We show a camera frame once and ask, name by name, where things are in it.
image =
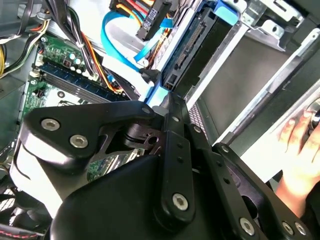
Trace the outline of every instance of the green circuit board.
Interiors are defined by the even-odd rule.
[[[83,57],[79,49],[76,49],[64,40],[53,37],[50,35],[45,35],[40,49],[38,50],[45,58],[56,62],[57,64],[63,65],[66,68],[70,68],[75,61],[81,61],[79,66],[84,66],[82,61]]]
[[[22,110],[22,118],[33,109],[43,108],[46,106],[46,97],[33,96],[33,93],[37,90],[47,90],[48,88],[51,88],[51,85],[48,85],[43,81],[32,80],[32,84],[29,84],[25,93],[26,97]]]
[[[37,78],[31,78],[30,81],[28,81],[24,94],[25,101],[21,110],[22,119],[33,109],[80,105],[84,103],[79,97],[62,91]]]
[[[105,159],[95,161],[89,165],[87,172],[87,180],[92,182],[111,171],[119,168],[120,166],[127,164],[133,159],[144,154],[142,149],[134,149],[132,152],[126,155],[112,155]]]

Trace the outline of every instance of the hand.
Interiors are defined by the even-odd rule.
[[[297,124],[289,120],[279,138],[286,162],[282,180],[291,194],[301,198],[320,181],[320,125],[303,141],[311,117],[311,112],[305,112]]]

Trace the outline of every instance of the silver screw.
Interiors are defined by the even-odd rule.
[[[41,126],[48,131],[55,131],[60,128],[60,123],[57,120],[47,118],[42,120]]]
[[[188,200],[180,193],[175,193],[172,197],[173,204],[181,211],[188,209]]]
[[[173,116],[172,119],[175,120],[176,122],[180,121],[179,118],[177,118],[176,116]]]
[[[85,136],[82,135],[73,135],[70,138],[70,143],[77,149],[84,149],[88,146],[88,140]]]
[[[142,108],[142,111],[144,111],[146,114],[149,114],[150,113],[150,110],[146,107],[143,107]]]
[[[229,149],[228,149],[226,146],[222,146],[221,149],[222,149],[224,152],[226,152],[226,153],[229,152]]]
[[[282,222],[282,226],[284,227],[284,229],[290,234],[293,235],[294,231],[292,230],[292,228],[290,227],[290,225],[288,223],[286,223],[285,221]]]
[[[201,133],[201,128],[198,126],[194,126],[193,129],[197,132],[197,133]]]
[[[143,65],[144,67],[148,67],[148,66],[149,66],[149,61],[148,61],[147,59],[143,59],[142,65]]]
[[[306,230],[304,229],[303,226],[301,226],[300,223],[295,222],[294,225],[295,225],[296,229],[298,229],[299,233],[301,233],[302,235],[307,235]]]
[[[255,234],[255,228],[254,226],[252,226],[251,222],[249,222],[248,219],[244,217],[240,218],[240,225],[242,229],[250,236],[253,236]]]

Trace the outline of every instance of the black plastic bracket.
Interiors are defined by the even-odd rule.
[[[182,109],[187,109],[186,103],[171,93],[167,98],[169,113],[155,152],[160,155],[160,166],[154,214],[167,230],[179,231],[195,216],[192,161],[182,114]]]

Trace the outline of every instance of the black mounting arm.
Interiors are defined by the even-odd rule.
[[[145,149],[69,195],[51,239],[313,239],[227,145],[211,148],[181,98],[169,93],[162,107],[165,116],[123,101],[41,108],[25,117],[20,148],[65,175],[83,174],[110,154]]]

